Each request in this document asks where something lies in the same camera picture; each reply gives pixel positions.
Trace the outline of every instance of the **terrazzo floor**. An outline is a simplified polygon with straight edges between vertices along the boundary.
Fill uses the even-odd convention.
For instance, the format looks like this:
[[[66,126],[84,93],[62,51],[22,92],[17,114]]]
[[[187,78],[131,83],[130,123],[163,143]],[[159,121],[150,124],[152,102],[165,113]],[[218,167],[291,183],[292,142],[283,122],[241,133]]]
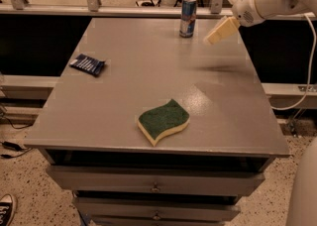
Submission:
[[[317,136],[316,119],[302,118],[297,122],[298,137],[293,137],[278,119],[291,156],[277,159],[265,171],[264,183],[249,197],[239,201],[242,212],[226,226],[284,226],[294,175],[300,158]],[[15,130],[0,125],[0,141],[23,145],[28,129]],[[14,152],[0,147],[0,154]],[[10,160],[0,160],[0,196],[12,193],[18,199],[18,208],[11,226],[79,226],[77,210],[71,203],[70,191],[62,190],[46,174],[48,162],[37,151]]]

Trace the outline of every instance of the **sponge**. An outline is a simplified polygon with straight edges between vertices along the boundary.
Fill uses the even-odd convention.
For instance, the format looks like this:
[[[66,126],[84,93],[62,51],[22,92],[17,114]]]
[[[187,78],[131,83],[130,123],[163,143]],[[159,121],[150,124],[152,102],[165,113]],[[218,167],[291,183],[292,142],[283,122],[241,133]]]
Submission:
[[[214,45],[238,32],[239,21],[235,17],[224,17],[204,38],[205,44]]]
[[[165,136],[187,127],[189,114],[173,99],[163,106],[146,111],[139,117],[138,126],[155,146]]]

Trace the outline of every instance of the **soda can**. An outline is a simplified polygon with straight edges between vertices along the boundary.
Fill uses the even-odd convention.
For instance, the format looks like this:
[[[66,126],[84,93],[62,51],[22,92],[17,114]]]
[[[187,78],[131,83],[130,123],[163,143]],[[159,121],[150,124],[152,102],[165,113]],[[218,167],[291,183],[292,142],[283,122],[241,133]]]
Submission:
[[[194,34],[197,0],[182,0],[179,34],[190,38]]]

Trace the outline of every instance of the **green sponge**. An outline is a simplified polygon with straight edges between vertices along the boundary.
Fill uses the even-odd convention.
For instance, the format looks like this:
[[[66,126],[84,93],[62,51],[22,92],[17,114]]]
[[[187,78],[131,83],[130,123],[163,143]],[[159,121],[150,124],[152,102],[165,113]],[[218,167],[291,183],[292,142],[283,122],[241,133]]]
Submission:
[[[165,136],[182,131],[189,123],[189,114],[173,99],[163,106],[146,111],[138,126],[155,146]]]

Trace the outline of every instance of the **person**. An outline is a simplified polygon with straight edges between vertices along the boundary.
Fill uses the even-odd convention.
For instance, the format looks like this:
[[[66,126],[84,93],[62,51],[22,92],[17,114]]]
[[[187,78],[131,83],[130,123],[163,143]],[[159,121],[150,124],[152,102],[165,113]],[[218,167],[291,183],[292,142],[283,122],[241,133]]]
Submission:
[[[9,226],[16,212],[17,201],[14,195],[5,194],[0,199],[0,226]]]

